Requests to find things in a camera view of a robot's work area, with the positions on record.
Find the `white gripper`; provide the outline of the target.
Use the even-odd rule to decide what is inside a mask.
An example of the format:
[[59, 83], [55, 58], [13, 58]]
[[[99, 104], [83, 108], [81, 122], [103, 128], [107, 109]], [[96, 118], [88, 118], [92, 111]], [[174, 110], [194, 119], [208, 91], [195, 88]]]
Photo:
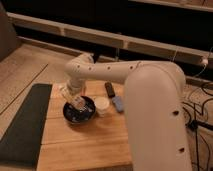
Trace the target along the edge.
[[77, 79], [70, 79], [67, 81], [66, 86], [76, 94], [79, 94], [81, 96], [82, 90], [85, 87], [85, 81], [84, 80], [77, 80]]

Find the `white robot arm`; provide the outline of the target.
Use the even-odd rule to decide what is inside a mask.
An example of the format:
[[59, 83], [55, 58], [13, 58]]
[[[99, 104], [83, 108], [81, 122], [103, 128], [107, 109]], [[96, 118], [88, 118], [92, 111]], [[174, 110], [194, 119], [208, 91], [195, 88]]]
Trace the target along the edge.
[[182, 110], [186, 83], [181, 68], [168, 61], [95, 63], [82, 54], [66, 64], [68, 91], [84, 80], [124, 86], [124, 114], [134, 171], [192, 171]]

